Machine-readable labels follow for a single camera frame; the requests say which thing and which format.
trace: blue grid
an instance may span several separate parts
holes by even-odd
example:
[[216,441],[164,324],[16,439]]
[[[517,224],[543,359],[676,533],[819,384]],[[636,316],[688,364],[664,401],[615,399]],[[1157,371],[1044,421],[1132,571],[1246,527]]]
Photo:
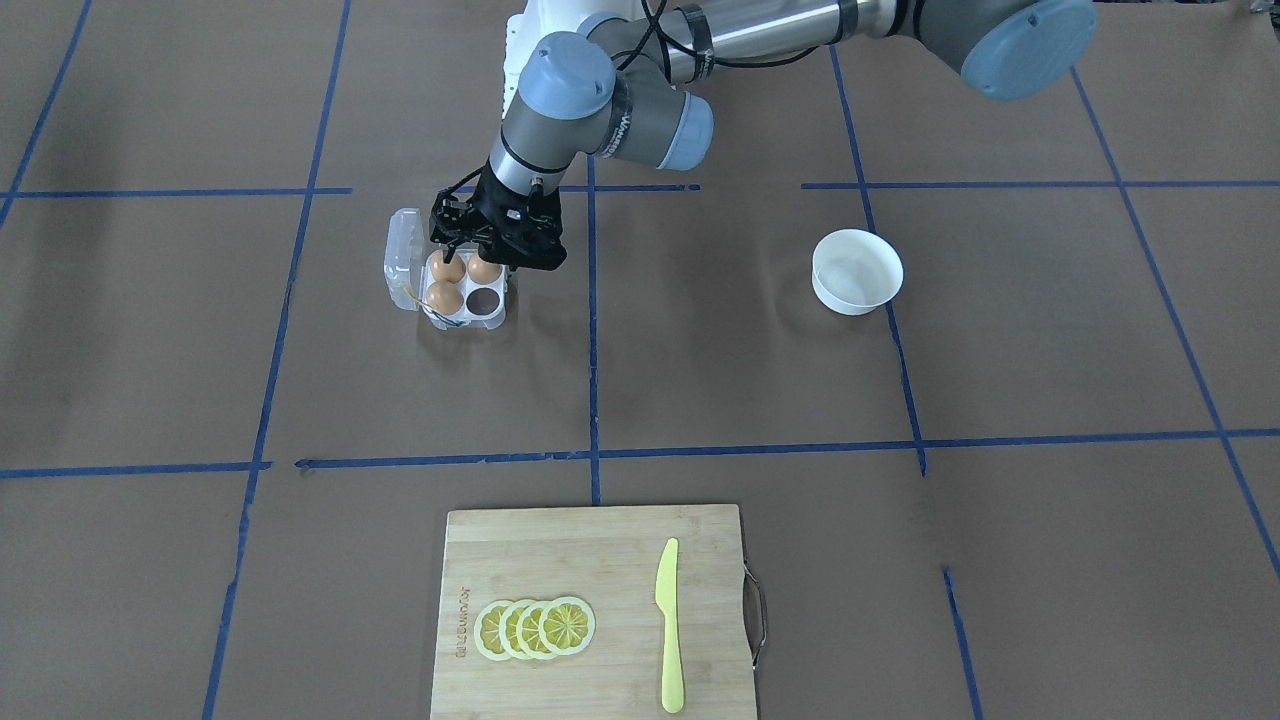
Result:
[[[31,137],[24,149],[22,160],[12,179],[8,191],[0,193],[4,202],[0,205],[0,229],[3,229],[9,213],[18,200],[67,200],[67,199],[142,199],[142,197],[251,197],[251,196],[298,196],[303,199],[302,211],[298,219],[298,229],[294,238],[293,255],[289,273],[284,286],[284,296],[280,306],[279,324],[275,336],[275,345],[271,356],[271,365],[268,372],[266,388],[264,392],[256,442],[252,459],[243,462],[206,462],[206,464],[166,464],[166,465],[120,465],[120,466],[79,466],[79,468],[29,468],[29,469],[0,469],[0,480],[22,480],[41,478],[102,478],[120,475],[159,475],[159,474],[209,474],[209,473],[247,473],[244,501],[242,505],[239,530],[237,537],[234,575],[227,588],[221,620],[219,624],[218,642],[215,646],[212,665],[210,669],[209,687],[204,705],[202,717],[210,720],[216,705],[218,687],[225,657],[227,639],[232,625],[232,616],[236,605],[241,569],[247,547],[250,529],[250,509],[253,505],[257,480],[262,470],[271,468],[271,462],[264,460],[266,436],[270,427],[271,406],[275,397],[276,380],[280,372],[285,337],[288,333],[289,307],[293,286],[298,277],[298,263],[302,255],[307,225],[310,222],[312,201],[316,196],[351,195],[351,187],[321,187],[317,186],[320,163],[324,155],[325,135],[328,131],[329,114],[333,104],[334,91],[342,64],[342,51],[347,33],[347,24],[351,15],[352,0],[344,0],[342,18],[338,26],[338,36],[333,53],[328,86],[324,104],[320,110],[320,122],[316,132],[315,147],[312,152],[311,169],[306,187],[291,188],[172,188],[172,190],[87,190],[87,191],[22,191],[22,182],[40,141],[45,123],[61,88],[67,70],[76,54],[83,33],[86,20],[92,8],[93,0],[84,0],[77,17],[67,53],[59,65],[58,74],[52,82],[49,95],[41,108],[40,115],[32,129]],[[340,468],[407,468],[407,466],[442,466],[442,465],[468,465],[468,464],[508,464],[508,462],[561,462],[561,461],[589,461],[591,469],[591,502],[600,505],[600,460],[613,459],[640,459],[640,457],[691,457],[691,456],[749,456],[749,455],[788,455],[788,454],[849,454],[849,452],[906,452],[914,451],[919,460],[920,473],[928,471],[928,450],[936,448],[963,448],[963,447],[1025,447],[1025,446],[1053,446],[1053,445],[1091,445],[1091,443],[1140,443],[1140,442],[1174,442],[1174,441],[1206,441],[1217,439],[1231,466],[1242,496],[1249,509],[1251,516],[1257,528],[1260,539],[1271,561],[1277,578],[1280,578],[1280,556],[1276,553],[1275,543],[1263,521],[1257,503],[1253,498],[1248,479],[1245,478],[1235,456],[1233,439],[1239,438],[1280,438],[1280,428],[1243,428],[1229,429],[1215,405],[1208,383],[1201,372],[1190,340],[1178,315],[1176,306],[1164,282],[1164,275],[1155,259],[1151,246],[1143,231],[1142,222],[1129,197],[1129,188],[1235,188],[1235,187],[1280,187],[1276,181],[1125,181],[1119,170],[1110,145],[1093,109],[1089,96],[1084,88],[1076,70],[1071,69],[1071,78],[1079,91],[1080,100],[1093,124],[1101,149],[1111,168],[1111,181],[1037,181],[1037,182],[869,182],[865,177],[861,155],[858,146],[858,135],[854,126],[852,110],[849,104],[844,74],[840,67],[840,58],[835,47],[829,47],[831,61],[835,69],[837,91],[849,133],[850,151],[854,159],[856,182],[838,183],[804,183],[803,190],[856,190],[861,195],[863,206],[867,215],[868,229],[876,232],[874,210],[870,201],[870,191],[882,190],[974,190],[974,188],[1115,188],[1125,202],[1129,218],[1133,223],[1137,237],[1142,245],[1152,275],[1157,283],[1170,320],[1174,324],[1179,341],[1181,342],[1188,364],[1196,377],[1202,398],[1213,421],[1212,430],[1187,430],[1187,432],[1152,432],[1152,433],[1108,433],[1108,434],[1074,434],[1074,436],[1028,436],[1028,437],[984,437],[984,438],[925,438],[920,430],[919,415],[916,411],[914,393],[911,391],[908,357],[902,347],[901,331],[897,324],[892,302],[887,306],[887,322],[901,365],[901,379],[904,401],[910,419],[910,441],[887,442],[846,442],[846,443],[797,443],[797,445],[759,445],[759,446],[717,446],[717,447],[655,447],[655,448],[602,448],[599,441],[599,347],[598,347],[598,256],[596,256],[596,196],[611,192],[696,192],[698,184],[596,184],[595,160],[588,159],[588,184],[563,186],[561,190],[567,193],[584,193],[588,196],[588,252],[589,252],[589,309],[590,309],[590,350],[589,350],[589,413],[590,413],[590,447],[588,450],[566,450],[554,452],[526,452],[526,454],[492,454],[492,455],[445,455],[445,456],[419,456],[419,457],[365,457],[365,459],[302,459],[294,466],[305,470],[325,470]],[[969,688],[972,710],[977,720],[982,720],[983,710],[974,673],[973,659],[969,652],[968,635],[964,620],[956,601],[955,580],[952,569],[942,569],[943,584],[950,603],[956,641],[964,666],[965,680]]]

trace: metal handle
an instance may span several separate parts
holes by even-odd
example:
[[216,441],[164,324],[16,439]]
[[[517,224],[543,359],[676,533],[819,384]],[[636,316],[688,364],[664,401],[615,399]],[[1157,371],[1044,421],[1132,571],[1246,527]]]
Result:
[[[760,667],[760,653],[764,651],[764,646],[768,644],[769,642],[769,610],[764,603],[764,585],[760,584],[760,580],[755,577],[755,573],[751,573],[751,564],[748,562],[746,560],[742,560],[742,569],[746,571],[746,577],[742,580],[742,589],[746,591],[748,583],[750,583],[755,588],[755,602],[760,611],[760,642],[756,643],[754,648],[751,648],[751,671],[754,673]],[[746,644],[748,647],[750,647],[751,633],[748,632],[746,637],[748,637]]]

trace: clear plastic egg carton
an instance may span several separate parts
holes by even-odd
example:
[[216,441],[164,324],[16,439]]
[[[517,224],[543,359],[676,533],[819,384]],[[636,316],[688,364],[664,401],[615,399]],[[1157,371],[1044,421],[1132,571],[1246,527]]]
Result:
[[507,268],[484,263],[474,249],[460,249],[453,263],[444,265],[442,251],[429,252],[428,247],[419,209],[392,215],[383,275],[397,307],[421,310],[442,331],[492,331],[507,319],[512,279]]

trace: knife handle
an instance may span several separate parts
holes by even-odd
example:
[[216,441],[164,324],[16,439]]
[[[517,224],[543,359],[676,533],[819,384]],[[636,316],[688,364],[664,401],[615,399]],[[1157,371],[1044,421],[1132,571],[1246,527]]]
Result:
[[662,642],[662,708],[675,715],[685,708],[685,670],[680,662],[680,625],[667,615]]

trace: egg carton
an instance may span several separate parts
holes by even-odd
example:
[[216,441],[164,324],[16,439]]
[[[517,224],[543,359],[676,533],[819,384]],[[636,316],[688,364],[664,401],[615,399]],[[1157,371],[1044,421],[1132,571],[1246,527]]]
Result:
[[[426,236],[422,232],[422,214],[416,208],[406,208],[392,215],[387,231],[387,255],[383,259],[383,275],[392,301],[402,310],[421,310],[436,329],[484,328],[492,331],[507,319],[507,290],[515,279],[506,266],[493,282],[479,282],[471,272],[452,283],[462,297],[462,306],[456,313],[438,311],[431,299],[431,286],[439,278],[431,269],[431,256],[428,252]],[[468,266],[476,255],[474,249],[461,249],[457,259]]]

